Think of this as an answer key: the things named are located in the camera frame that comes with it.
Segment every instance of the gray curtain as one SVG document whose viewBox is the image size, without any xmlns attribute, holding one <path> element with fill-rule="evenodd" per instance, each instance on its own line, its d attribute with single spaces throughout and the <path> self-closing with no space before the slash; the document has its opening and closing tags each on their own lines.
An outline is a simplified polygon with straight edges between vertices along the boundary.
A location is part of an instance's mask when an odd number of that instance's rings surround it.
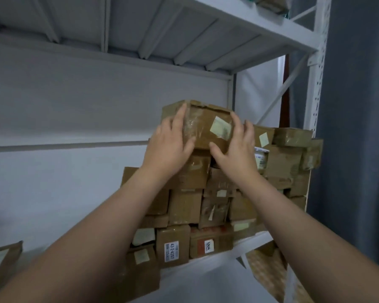
<svg viewBox="0 0 379 303">
<path fill-rule="evenodd" d="M 294 0 L 292 15 L 314 0 Z M 312 27 L 313 20 L 304 21 Z M 379 264 L 379 0 L 333 0 L 308 213 Z M 300 59 L 290 57 L 290 70 Z M 303 127 L 308 71 L 291 87 L 291 126 Z"/>
</svg>

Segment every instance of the forearm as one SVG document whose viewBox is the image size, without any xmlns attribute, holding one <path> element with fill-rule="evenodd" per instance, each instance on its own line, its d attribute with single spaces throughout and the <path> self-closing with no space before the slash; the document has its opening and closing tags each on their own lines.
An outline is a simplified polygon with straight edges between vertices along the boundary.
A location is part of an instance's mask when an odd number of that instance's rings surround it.
<svg viewBox="0 0 379 303">
<path fill-rule="evenodd" d="M 240 188 L 315 302 L 379 302 L 378 265 L 300 210 L 258 173 L 247 177 Z"/>
<path fill-rule="evenodd" d="M 120 268 L 133 235 L 166 179 L 139 168 L 91 214 L 0 292 L 0 302 L 84 302 Z"/>
</svg>

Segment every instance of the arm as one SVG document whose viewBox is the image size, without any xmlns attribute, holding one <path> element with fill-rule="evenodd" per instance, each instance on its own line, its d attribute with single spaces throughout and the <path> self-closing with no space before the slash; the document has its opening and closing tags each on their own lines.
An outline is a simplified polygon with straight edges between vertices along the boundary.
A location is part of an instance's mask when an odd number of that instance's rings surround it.
<svg viewBox="0 0 379 303">
<path fill-rule="evenodd" d="M 264 225 L 315 302 L 379 302 L 379 266 L 271 186 L 257 170 L 254 127 L 235 127 L 227 155 L 211 143 L 224 173 L 251 199 Z"/>
<path fill-rule="evenodd" d="M 0 291 L 0 303 L 86 302 L 104 290 L 147 208 L 194 149 L 193 139 L 183 147 L 185 109 L 157 127 L 129 181 L 12 279 Z"/>
</svg>

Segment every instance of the hand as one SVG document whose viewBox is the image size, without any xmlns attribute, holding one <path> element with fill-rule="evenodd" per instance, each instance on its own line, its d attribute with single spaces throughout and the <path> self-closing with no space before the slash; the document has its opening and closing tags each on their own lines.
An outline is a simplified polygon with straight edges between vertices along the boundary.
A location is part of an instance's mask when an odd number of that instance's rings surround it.
<svg viewBox="0 0 379 303">
<path fill-rule="evenodd" d="M 167 181 L 181 170 L 192 154 L 195 137 L 183 145 L 183 122 L 187 105 L 184 103 L 175 117 L 163 119 L 147 145 L 142 168 Z"/>
<path fill-rule="evenodd" d="M 259 174 L 254 156 L 254 126 L 248 120 L 242 125 L 234 112 L 230 115 L 234 122 L 234 130 L 227 154 L 224 155 L 213 142 L 209 143 L 209 147 L 219 167 L 227 177 L 241 187 L 248 178 Z"/>
</svg>

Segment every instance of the right hand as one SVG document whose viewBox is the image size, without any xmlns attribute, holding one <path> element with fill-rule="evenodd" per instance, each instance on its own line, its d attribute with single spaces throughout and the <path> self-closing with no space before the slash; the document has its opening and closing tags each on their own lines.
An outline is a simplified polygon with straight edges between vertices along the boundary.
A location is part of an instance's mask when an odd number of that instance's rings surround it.
<svg viewBox="0 0 379 303">
<path fill-rule="evenodd" d="M 230 115 L 234 122 L 234 130 L 227 154 L 224 155 L 213 142 L 209 143 L 209 148 L 226 176 L 241 187 L 247 179 L 255 174 L 259 175 L 254 156 L 254 126 L 248 120 L 243 125 L 234 112 Z"/>
</svg>

